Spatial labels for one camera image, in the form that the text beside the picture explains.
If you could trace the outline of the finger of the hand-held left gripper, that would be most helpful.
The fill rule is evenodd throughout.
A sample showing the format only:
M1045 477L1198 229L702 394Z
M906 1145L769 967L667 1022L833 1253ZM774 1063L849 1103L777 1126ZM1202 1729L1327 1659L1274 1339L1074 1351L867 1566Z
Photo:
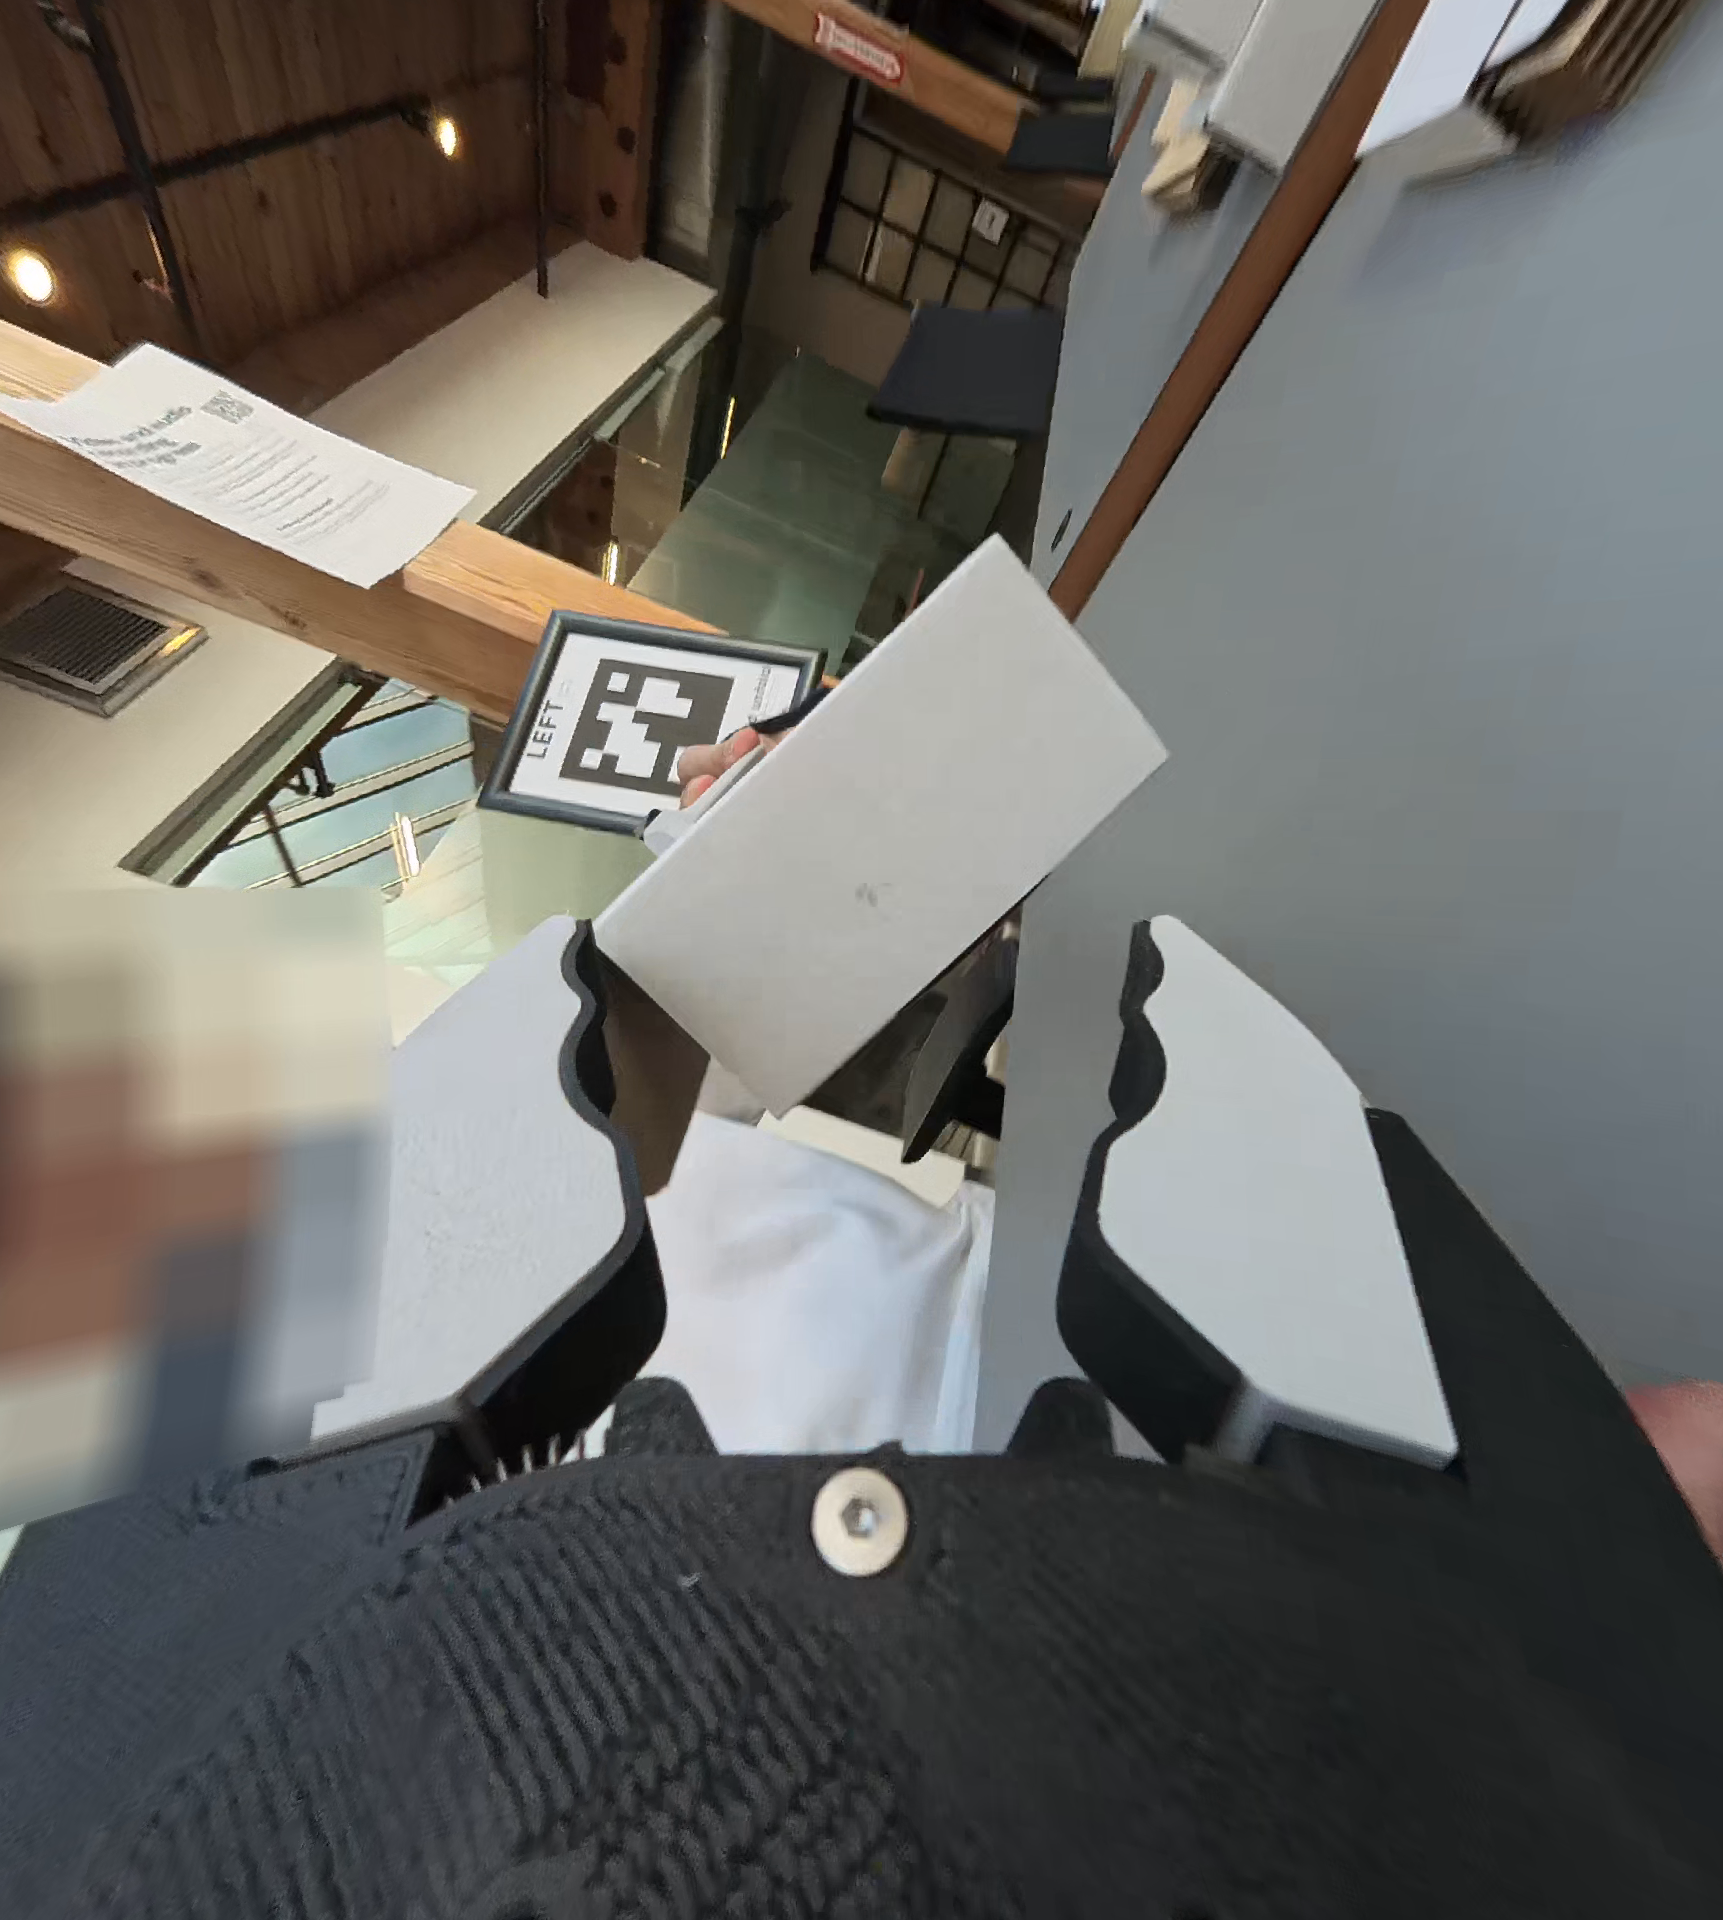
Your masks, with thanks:
M992 924L933 984L936 1015L911 1056L898 1113L900 1164L938 1152L969 1180L992 1183L1006 1089L991 1054L1012 1018L1017 950L1020 924Z
M594 944L768 1110L1000 924L1166 747L987 538L781 743L701 803Z

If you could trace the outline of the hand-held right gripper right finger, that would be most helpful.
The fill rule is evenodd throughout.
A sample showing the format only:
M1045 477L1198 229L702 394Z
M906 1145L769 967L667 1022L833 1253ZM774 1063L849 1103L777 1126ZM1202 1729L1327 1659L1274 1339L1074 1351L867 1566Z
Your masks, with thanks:
M1421 1472L1456 1456L1359 1090L1170 915L1133 926L1054 1320L1166 1464L1255 1464L1282 1433Z

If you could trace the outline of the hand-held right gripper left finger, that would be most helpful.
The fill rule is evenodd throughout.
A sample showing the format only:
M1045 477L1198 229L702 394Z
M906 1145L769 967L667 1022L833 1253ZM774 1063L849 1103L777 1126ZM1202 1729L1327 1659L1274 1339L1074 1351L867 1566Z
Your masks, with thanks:
M373 1353L312 1448L436 1428L540 1463L646 1366L665 1296L603 1020L589 924L552 916L398 1040Z

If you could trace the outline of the person's left hand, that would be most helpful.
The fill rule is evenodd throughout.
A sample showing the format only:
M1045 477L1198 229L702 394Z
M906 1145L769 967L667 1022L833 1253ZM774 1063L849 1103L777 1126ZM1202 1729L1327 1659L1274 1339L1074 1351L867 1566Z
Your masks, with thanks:
M695 806L742 758L765 751L768 737L753 727L740 727L706 746L684 747L677 757L677 803L681 808Z

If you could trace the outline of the person's right hand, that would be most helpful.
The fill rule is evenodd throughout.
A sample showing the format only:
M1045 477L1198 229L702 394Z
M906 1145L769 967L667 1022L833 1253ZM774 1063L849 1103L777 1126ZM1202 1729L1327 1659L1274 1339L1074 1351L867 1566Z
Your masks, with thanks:
M1624 1398L1723 1564L1723 1380L1631 1386Z

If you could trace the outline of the person's white shirt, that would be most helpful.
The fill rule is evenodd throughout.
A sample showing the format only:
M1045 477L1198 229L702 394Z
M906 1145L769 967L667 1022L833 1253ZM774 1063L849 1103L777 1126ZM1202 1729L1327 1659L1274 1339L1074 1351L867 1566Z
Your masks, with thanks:
M722 1453L965 1453L992 1189L930 1200L849 1158L701 1113L649 1200L674 1379Z

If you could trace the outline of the wooden ceiling beam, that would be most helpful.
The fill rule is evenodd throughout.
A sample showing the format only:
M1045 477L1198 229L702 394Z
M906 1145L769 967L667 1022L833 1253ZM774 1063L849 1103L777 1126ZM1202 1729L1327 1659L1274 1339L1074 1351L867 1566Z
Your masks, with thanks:
M58 398L100 364L0 319L0 391ZM398 574L358 588L221 529L0 415L0 524L150 588L304 640L485 716L509 719L553 612L722 638L690 612L456 523Z

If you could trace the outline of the dark blue panel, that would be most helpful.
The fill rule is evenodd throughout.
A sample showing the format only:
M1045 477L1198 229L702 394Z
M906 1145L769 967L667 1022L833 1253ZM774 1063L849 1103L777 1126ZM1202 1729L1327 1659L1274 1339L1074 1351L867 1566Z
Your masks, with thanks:
M867 403L869 419L934 435L1049 433L1064 319L1052 305L919 305Z

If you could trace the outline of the printed white paper sheet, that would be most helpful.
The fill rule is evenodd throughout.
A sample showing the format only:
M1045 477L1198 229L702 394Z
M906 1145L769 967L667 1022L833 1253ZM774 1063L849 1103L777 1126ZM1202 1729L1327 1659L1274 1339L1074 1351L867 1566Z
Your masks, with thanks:
M475 491L315 425L161 346L0 416L187 513L350 588L398 574Z

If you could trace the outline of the metal air vent grille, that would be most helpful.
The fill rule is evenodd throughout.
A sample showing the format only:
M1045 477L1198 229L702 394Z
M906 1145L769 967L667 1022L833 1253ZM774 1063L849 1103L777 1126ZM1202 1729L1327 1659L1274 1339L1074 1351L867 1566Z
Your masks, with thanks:
M61 576L0 619L0 682L109 719L205 642L205 627Z

